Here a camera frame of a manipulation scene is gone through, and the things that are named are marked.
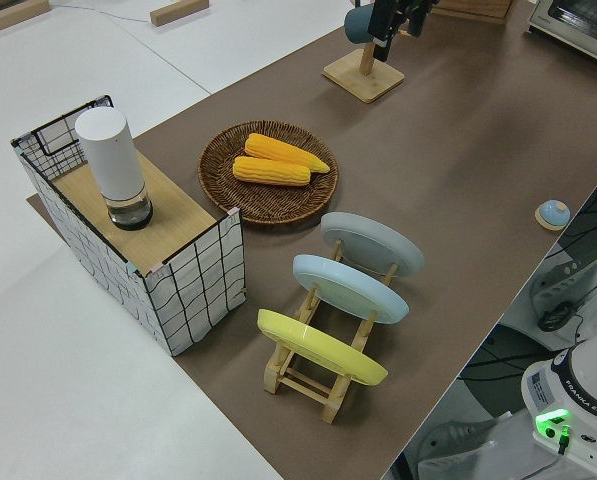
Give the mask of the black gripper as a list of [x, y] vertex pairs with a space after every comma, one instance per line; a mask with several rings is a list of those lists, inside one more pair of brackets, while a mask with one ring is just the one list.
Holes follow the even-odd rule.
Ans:
[[[408, 34], [418, 38], [422, 34], [428, 13], [438, 3], [437, 0], [406, 0], [405, 12], [410, 13]], [[397, 0], [376, 0], [369, 20], [369, 34], [375, 44], [373, 57], [386, 61], [393, 37], [402, 24], [401, 7]]]

